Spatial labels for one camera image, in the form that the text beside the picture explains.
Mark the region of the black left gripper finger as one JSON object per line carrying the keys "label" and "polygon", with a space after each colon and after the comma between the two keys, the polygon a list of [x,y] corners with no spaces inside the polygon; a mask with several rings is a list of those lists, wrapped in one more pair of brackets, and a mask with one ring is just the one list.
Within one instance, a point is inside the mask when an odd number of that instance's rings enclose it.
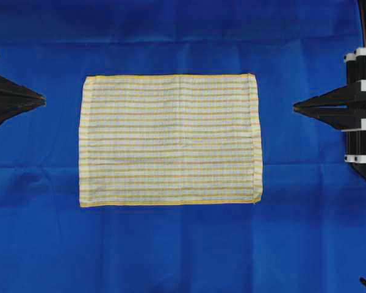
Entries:
{"label": "black left gripper finger", "polygon": [[0,101],[18,101],[20,99],[46,101],[43,95],[0,76]]}
{"label": "black left gripper finger", "polygon": [[35,101],[35,102],[29,102],[22,105],[13,106],[6,109],[0,110],[0,126],[8,119],[17,116],[19,114],[22,114],[24,112],[28,112],[30,110],[33,110],[40,106],[45,106],[45,101]]}

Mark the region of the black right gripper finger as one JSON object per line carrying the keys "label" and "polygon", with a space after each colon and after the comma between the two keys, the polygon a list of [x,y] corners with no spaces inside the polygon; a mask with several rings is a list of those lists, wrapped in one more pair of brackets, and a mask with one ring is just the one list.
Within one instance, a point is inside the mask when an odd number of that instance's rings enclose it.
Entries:
{"label": "black right gripper finger", "polygon": [[294,108],[345,106],[352,103],[366,102],[366,79],[348,84],[323,95],[314,96],[297,102]]}
{"label": "black right gripper finger", "polygon": [[366,110],[331,107],[294,107],[293,110],[341,131],[366,131]]}

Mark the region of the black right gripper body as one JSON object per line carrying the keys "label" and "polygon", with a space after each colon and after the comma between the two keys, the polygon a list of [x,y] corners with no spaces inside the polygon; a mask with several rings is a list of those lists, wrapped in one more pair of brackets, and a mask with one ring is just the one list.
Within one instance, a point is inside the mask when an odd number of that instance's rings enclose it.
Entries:
{"label": "black right gripper body", "polygon": [[358,48],[344,59],[352,97],[347,108],[354,110],[356,116],[356,124],[344,130],[345,161],[366,164],[366,48]]}

